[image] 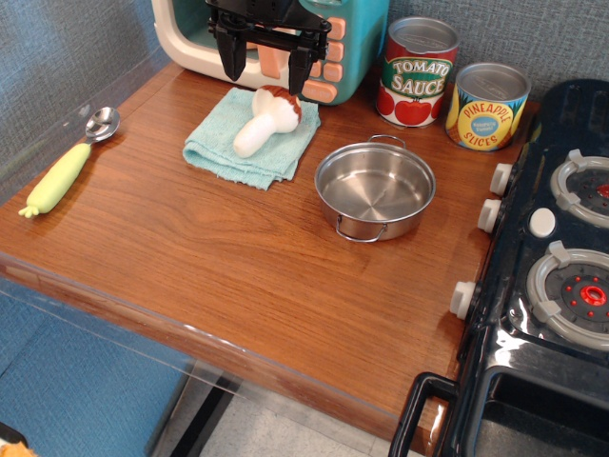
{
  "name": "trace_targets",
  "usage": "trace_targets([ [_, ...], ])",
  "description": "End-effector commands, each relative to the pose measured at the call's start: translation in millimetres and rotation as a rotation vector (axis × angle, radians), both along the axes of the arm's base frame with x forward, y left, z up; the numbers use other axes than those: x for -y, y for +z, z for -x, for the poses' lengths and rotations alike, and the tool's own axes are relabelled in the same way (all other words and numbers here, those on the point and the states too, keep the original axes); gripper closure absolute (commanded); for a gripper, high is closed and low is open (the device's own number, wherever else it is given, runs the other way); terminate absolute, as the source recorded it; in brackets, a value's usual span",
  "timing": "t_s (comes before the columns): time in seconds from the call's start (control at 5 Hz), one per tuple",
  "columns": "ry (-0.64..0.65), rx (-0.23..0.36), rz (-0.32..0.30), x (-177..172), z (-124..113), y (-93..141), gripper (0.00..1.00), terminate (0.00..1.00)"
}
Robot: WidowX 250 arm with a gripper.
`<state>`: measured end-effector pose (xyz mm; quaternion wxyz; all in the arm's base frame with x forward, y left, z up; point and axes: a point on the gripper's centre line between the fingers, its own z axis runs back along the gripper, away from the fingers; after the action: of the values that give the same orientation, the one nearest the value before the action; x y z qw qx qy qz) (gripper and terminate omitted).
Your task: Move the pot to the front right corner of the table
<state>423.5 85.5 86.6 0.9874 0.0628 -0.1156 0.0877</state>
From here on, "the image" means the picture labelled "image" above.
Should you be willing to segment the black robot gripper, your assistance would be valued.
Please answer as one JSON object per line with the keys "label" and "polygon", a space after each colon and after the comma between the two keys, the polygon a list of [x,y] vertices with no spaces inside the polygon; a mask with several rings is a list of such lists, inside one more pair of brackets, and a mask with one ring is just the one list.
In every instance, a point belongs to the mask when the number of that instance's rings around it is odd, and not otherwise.
{"label": "black robot gripper", "polygon": [[302,92],[313,60],[326,56],[328,21],[299,1],[208,1],[209,31],[217,41],[226,76],[237,81],[246,65],[246,45],[290,51],[288,90]]}

